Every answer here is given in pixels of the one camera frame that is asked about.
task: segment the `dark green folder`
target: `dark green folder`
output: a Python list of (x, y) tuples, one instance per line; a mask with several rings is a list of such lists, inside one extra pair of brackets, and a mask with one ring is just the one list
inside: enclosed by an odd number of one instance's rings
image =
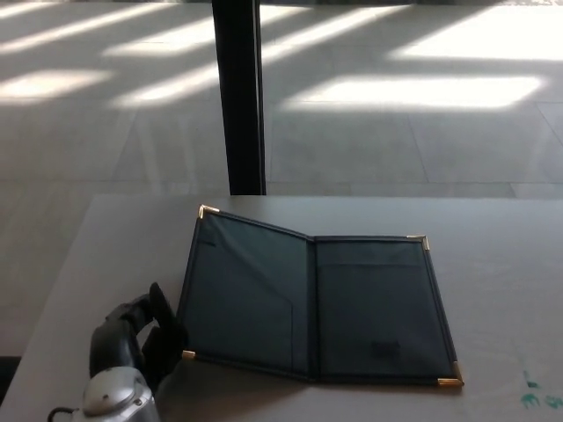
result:
[(198, 360), (463, 385), (424, 236), (307, 236), (201, 206), (178, 316)]

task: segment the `leather portfolio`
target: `leather portfolio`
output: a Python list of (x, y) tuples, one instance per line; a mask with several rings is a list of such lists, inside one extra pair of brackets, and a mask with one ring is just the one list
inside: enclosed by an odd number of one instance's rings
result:
[(425, 236), (307, 236), (201, 206), (188, 357), (316, 382), (464, 383)]

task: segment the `floor tile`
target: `floor tile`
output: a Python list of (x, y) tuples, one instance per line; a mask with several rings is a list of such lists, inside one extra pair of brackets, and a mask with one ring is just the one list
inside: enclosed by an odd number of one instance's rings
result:
[(331, 45), (341, 46), (387, 46), (395, 45), (392, 39), (382, 33), (382, 27), (398, 16), (409, 13), (411, 5), (402, 4), (395, 6), (354, 7), (333, 19), (338, 31), (327, 42)]
[(193, 102), (139, 111), (113, 178), (224, 185), (226, 167), (220, 105)]
[(0, 236), (24, 192), (22, 183), (0, 182)]
[(563, 102), (562, 103), (538, 103), (537, 108), (547, 120), (553, 132), (563, 142)]
[(408, 43), (412, 46), (407, 49), (408, 57), (489, 60), (560, 57), (557, 39), (563, 35), (559, 24), (563, 10), (559, 7), (419, 6), (416, 11), (419, 22), (428, 24), (434, 20), (439, 25)]
[[(197, 69), (216, 65), (215, 43), (198, 44), (188, 55), (156, 53), (166, 51), (168, 44), (163, 43), (129, 45), (141, 51), (150, 46), (153, 55), (106, 55), (111, 52), (108, 46), (103, 42), (60, 41), (14, 55), (0, 69), (0, 104), (9, 105), (14, 98), (33, 98), (38, 104), (46, 104), (50, 98), (105, 99), (111, 103), (171, 79), (178, 81), (168, 88), (160, 86), (160, 92), (138, 95), (136, 101), (132, 99), (121, 108), (209, 98), (209, 89), (179, 91), (193, 83), (190, 75)], [(209, 86), (216, 85), (211, 78)]]
[(563, 181), (563, 147), (533, 104), (410, 121), (430, 182)]
[(350, 184), (269, 182), (267, 194), (277, 196), (349, 196)]
[(264, 99), (276, 102), (334, 77), (327, 46), (287, 46), (280, 59), (264, 59)]
[(513, 183), (516, 198), (525, 200), (563, 200), (563, 184)]
[(272, 181), (425, 182), (404, 114), (299, 104), (273, 122)]
[(424, 198), (514, 198), (508, 183), (353, 183), (355, 196)]
[(377, 29), (388, 47), (402, 47), (464, 22), (484, 9), (413, 4), (379, 19)]
[(15, 42), (18, 48), (14, 52), (56, 40), (125, 42), (210, 16), (210, 4), (58, 4), (5, 19), (0, 27), (4, 43), (0, 51), (5, 43)]
[(514, 107), (519, 102), (563, 101), (563, 80), (560, 62), (508, 61), (508, 60), (390, 60), (380, 65), (383, 74), (396, 78), (458, 80), (471, 84), (486, 80), (499, 82), (498, 87), (480, 88), (483, 107)]
[(272, 25), (262, 28), (262, 47), (269, 43), (275, 44), (302, 44), (314, 43), (307, 33), (316, 27), (337, 18), (342, 12), (349, 10), (346, 7), (315, 7), (302, 6), (303, 11), (280, 20)]
[(347, 76), (413, 77), (455, 76), (449, 61), (396, 61), (389, 59), (389, 47), (382, 41), (370, 46), (330, 46), (334, 74)]
[(108, 180), (133, 117), (94, 101), (0, 106), (0, 179)]
[(388, 12), (386, 7), (333, 5), (313, 7), (288, 19), (286, 30), (275, 39), (285, 45), (362, 45), (377, 37), (377, 19)]

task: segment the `white table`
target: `white table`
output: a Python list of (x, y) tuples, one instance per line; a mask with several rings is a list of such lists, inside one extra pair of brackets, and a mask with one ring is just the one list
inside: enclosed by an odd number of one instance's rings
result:
[[(192, 362), (157, 395), (164, 421), (561, 420), (563, 202), (100, 196), (92, 202), (0, 409), (43, 421), (78, 406), (93, 329), (157, 281), (175, 306), (200, 203), (310, 235), (426, 234), (466, 381), (320, 386)], [(530, 389), (524, 371), (541, 389)], [(526, 410), (525, 394), (539, 406)]]

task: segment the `black pole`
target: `black pole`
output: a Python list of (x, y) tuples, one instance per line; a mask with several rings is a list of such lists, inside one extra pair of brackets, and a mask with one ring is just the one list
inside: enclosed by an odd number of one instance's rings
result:
[(211, 0), (231, 195), (265, 195), (260, 0)]

